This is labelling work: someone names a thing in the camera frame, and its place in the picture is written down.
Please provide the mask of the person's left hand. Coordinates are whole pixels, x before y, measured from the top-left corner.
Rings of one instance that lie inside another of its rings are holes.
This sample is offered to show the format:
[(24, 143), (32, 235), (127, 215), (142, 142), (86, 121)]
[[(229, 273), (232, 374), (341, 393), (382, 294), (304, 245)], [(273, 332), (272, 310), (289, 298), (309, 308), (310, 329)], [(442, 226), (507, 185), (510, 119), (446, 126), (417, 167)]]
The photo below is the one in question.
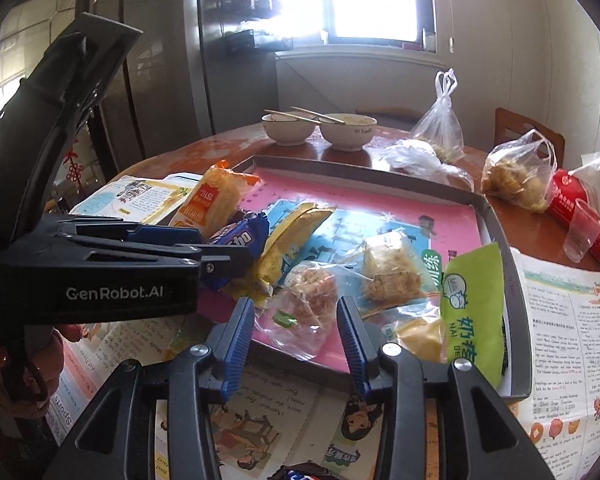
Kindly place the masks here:
[[(50, 405), (50, 397), (59, 386), (59, 376), (64, 369), (64, 342), (77, 342), (82, 338), (79, 325), (57, 325), (54, 329), (50, 343), (31, 358), (32, 365), (44, 380), (47, 396), (44, 401), (18, 401), (9, 399), (9, 395), (2, 385), (0, 374), (0, 416), (9, 416), (23, 419), (38, 419), (43, 417)], [(7, 364), (8, 354), (0, 346), (0, 368)]]

